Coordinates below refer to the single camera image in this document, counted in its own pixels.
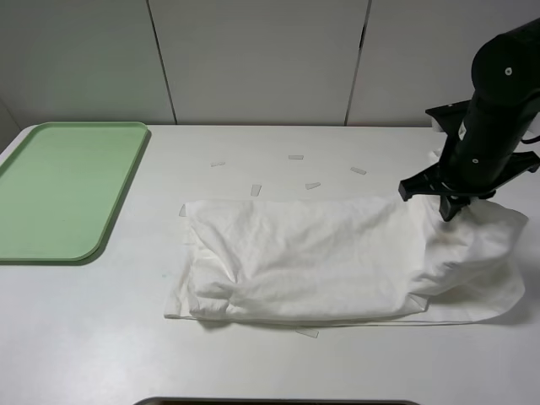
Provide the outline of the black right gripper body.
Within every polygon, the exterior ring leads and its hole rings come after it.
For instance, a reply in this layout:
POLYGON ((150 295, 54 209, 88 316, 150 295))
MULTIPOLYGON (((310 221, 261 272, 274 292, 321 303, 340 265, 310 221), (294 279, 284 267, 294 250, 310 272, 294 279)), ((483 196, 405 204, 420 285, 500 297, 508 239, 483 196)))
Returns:
POLYGON ((403 201, 414 195, 438 195, 455 197, 484 197, 495 193, 501 186, 514 180, 525 172, 534 173, 539 169, 539 156, 534 152, 513 153, 508 163, 494 182, 488 186, 466 188, 464 186, 451 186, 441 173, 439 163, 431 165, 417 175, 402 180, 398 192, 403 201))

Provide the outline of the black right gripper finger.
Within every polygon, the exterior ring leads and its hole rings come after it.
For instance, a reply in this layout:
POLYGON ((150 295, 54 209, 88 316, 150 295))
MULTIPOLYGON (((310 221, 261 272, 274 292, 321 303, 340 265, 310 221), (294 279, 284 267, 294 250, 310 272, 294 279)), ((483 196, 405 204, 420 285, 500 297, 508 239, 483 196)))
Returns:
POLYGON ((445 222, 449 222, 470 202, 470 197, 440 196, 440 216, 445 222))

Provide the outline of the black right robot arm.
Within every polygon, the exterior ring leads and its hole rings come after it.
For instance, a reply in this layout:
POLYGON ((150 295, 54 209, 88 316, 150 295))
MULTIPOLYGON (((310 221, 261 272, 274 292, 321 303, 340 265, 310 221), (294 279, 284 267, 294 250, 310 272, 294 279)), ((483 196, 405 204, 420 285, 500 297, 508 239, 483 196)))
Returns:
POLYGON ((437 163, 402 180, 403 201, 437 196, 450 221, 474 198, 539 168, 534 152, 517 152, 539 138, 525 134, 539 112, 539 22, 533 20, 495 36, 472 61, 473 96, 426 110, 446 135, 437 163))

